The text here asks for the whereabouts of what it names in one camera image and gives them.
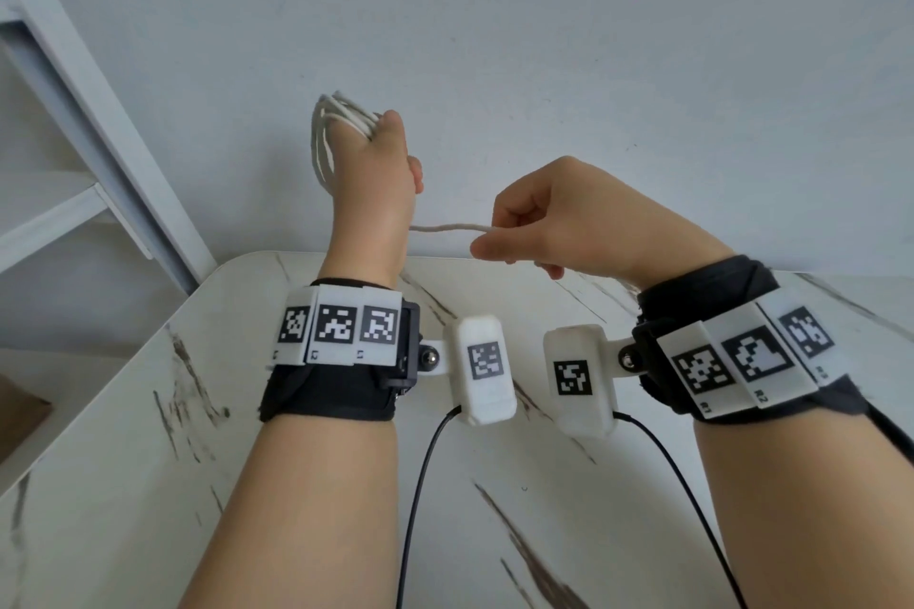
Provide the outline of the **white marker wrist band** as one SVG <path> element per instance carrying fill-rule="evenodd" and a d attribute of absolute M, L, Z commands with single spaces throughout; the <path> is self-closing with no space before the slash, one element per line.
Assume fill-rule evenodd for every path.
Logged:
<path fill-rule="evenodd" d="M 657 338 L 702 418 L 768 410 L 848 377 L 833 333 L 784 289 Z"/>
<path fill-rule="evenodd" d="M 403 295 L 376 287 L 321 284 L 292 290 L 268 367 L 397 364 Z"/>

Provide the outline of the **white shelf frame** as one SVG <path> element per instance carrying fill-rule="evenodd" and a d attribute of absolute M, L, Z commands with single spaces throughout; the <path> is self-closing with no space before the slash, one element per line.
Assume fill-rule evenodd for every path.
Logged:
<path fill-rule="evenodd" d="M 60 0 L 0 0 L 0 50 L 85 165 L 0 168 L 0 274 L 109 215 L 192 294 L 215 259 Z"/>

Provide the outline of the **person's left hand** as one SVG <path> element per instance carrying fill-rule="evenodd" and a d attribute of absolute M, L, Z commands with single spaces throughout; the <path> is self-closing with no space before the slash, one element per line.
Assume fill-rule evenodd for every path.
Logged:
<path fill-rule="evenodd" d="M 328 128 L 334 220 L 318 277 L 395 288 L 417 198 L 402 118 L 384 112 L 371 138 L 339 121 Z"/>

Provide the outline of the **person's right hand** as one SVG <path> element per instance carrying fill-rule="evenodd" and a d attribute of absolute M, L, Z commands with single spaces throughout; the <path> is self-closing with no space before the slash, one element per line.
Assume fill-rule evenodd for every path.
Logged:
<path fill-rule="evenodd" d="M 735 252 L 715 236 L 617 177 L 560 157 L 520 177 L 496 198 L 492 231 L 542 231 L 553 280 L 565 270 L 646 290 Z"/>

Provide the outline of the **person's left forearm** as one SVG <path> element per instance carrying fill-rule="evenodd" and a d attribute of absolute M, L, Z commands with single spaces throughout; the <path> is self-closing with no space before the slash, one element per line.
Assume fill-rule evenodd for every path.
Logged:
<path fill-rule="evenodd" d="M 271 419 L 178 609 L 394 609 L 397 467 L 393 421 Z"/>

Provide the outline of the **person's right forearm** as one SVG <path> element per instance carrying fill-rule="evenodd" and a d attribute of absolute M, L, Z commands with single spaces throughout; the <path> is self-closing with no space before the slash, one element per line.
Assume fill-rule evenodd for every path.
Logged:
<path fill-rule="evenodd" d="M 914 609 L 914 442 L 850 379 L 760 422 L 696 422 L 748 609 Z"/>

